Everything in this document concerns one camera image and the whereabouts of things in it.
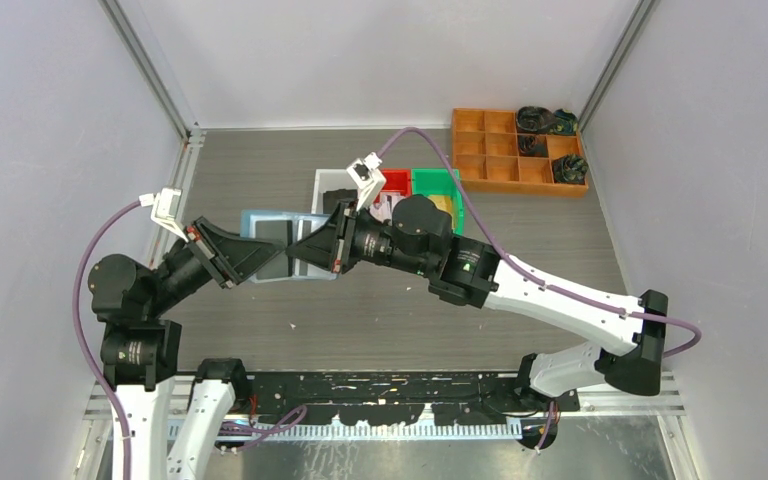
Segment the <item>blue card holder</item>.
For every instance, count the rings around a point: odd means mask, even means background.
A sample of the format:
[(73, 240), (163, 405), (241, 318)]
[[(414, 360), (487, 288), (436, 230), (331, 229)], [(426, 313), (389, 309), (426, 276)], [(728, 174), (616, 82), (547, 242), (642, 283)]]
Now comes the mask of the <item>blue card holder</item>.
[[(325, 224), (327, 215), (278, 210), (243, 210), (240, 236), (279, 242), (284, 248)], [(336, 274), (310, 263), (289, 257), (282, 251), (250, 279), (251, 283), (281, 281), (335, 280)]]

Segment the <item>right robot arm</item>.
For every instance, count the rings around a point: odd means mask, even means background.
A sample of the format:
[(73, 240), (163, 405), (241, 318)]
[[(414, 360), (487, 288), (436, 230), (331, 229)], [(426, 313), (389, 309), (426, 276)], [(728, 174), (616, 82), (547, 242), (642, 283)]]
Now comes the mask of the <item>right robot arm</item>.
[(451, 216), (424, 196), (400, 201), (386, 221), (341, 202), (287, 253), (337, 275), (361, 261), (416, 274), (443, 302), (524, 315), (584, 338), (577, 347), (524, 357), (514, 387), (516, 400), (527, 410), (601, 383), (639, 396), (661, 390), (665, 327), (642, 316), (649, 301), (655, 303), (654, 314), (660, 314), (664, 295), (615, 296), (563, 279), (539, 279), (526, 263), (504, 259), (492, 245), (455, 234)]

